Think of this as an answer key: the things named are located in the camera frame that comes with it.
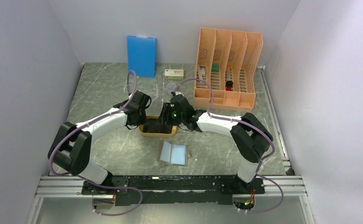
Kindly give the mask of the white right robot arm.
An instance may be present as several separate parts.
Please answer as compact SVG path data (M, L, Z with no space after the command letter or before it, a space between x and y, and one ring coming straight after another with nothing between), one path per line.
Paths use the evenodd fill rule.
M268 149L274 149L273 137L252 113L243 116L224 116L209 110L195 109L182 94L173 96L162 106L159 120L163 124L183 124L189 131L211 132L233 139L242 156L235 181L240 193L247 193L253 187Z

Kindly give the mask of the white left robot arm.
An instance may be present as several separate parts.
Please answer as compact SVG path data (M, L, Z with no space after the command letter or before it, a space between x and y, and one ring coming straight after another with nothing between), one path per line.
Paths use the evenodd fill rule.
M151 97L140 91L130 94L122 103L114 105L107 112L88 121L73 124L63 123L48 153L49 167L61 167L67 174L80 176L94 183L101 194L112 190L112 173L91 161L92 144L117 128L138 127L147 122L146 109Z

